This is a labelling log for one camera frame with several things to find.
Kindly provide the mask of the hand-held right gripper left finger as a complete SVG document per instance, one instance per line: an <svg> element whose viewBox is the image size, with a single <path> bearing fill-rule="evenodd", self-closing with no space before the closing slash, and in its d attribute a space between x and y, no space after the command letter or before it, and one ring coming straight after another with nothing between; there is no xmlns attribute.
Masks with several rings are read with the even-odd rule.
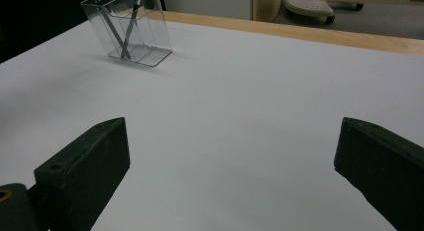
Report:
<svg viewBox="0 0 424 231"><path fill-rule="evenodd" d="M99 123L35 169L51 231L90 231L130 167L123 117Z"/></svg>

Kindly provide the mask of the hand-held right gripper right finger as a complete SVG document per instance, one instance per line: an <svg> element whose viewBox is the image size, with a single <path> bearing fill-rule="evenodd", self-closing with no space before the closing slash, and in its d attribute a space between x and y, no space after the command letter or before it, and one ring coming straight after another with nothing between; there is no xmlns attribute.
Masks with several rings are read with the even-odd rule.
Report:
<svg viewBox="0 0 424 231"><path fill-rule="evenodd" d="M397 231L424 231L424 147L345 117L334 167Z"/></svg>

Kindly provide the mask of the clear acrylic organizer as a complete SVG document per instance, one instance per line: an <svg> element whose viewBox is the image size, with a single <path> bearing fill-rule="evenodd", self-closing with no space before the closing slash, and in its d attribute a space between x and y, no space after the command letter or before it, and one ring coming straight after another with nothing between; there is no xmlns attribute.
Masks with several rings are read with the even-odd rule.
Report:
<svg viewBox="0 0 424 231"><path fill-rule="evenodd" d="M123 42L134 1L101 1ZM82 1L81 6L109 57L155 67L173 52L161 0L141 0L127 47L130 58L121 58L121 47L115 40L94 0Z"/></svg>

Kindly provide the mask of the black makeup brush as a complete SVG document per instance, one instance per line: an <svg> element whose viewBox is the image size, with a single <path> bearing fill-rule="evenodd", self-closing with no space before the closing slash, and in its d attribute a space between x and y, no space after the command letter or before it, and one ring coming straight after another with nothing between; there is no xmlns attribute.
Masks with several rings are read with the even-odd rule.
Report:
<svg viewBox="0 0 424 231"><path fill-rule="evenodd" d="M131 32L133 30L134 23L136 22L137 11L140 7L140 3L141 3L141 0L135 0L134 1L133 9L132 9L131 16L130 16L130 21L129 21L127 30L125 32L125 40L124 40L123 47L122 47L121 58L124 58L124 57L130 58L131 57L130 54L129 54L129 51L127 50L127 47L128 47L128 44L129 44L129 38L130 38Z"/></svg>
<svg viewBox="0 0 424 231"><path fill-rule="evenodd" d="M115 29L112 21L110 20L109 16L108 16L108 12L106 11L106 9L102 6L102 2L101 0L94 0L95 4L99 6L101 15L103 16L104 20L106 21L107 26L109 27L110 31L112 32L115 40L118 42L119 46L121 47L121 58L130 58L130 54L127 51L124 42L121 40L121 37L119 36L117 30Z"/></svg>

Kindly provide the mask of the white table cover board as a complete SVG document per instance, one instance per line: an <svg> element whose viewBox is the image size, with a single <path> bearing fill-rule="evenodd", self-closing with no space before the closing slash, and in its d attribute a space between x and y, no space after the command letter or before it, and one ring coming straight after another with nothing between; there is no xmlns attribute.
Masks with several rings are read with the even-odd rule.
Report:
<svg viewBox="0 0 424 231"><path fill-rule="evenodd" d="M0 64L0 185L122 117L131 166L95 231L394 231L333 165L346 117L424 146L410 54L170 23L154 68L81 24Z"/></svg>

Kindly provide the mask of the light wooden table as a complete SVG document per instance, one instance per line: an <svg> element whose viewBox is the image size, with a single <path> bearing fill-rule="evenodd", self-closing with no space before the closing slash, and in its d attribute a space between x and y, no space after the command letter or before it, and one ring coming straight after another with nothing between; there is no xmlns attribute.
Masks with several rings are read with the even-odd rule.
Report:
<svg viewBox="0 0 424 231"><path fill-rule="evenodd" d="M424 57L424 40L165 11L166 21Z"/></svg>

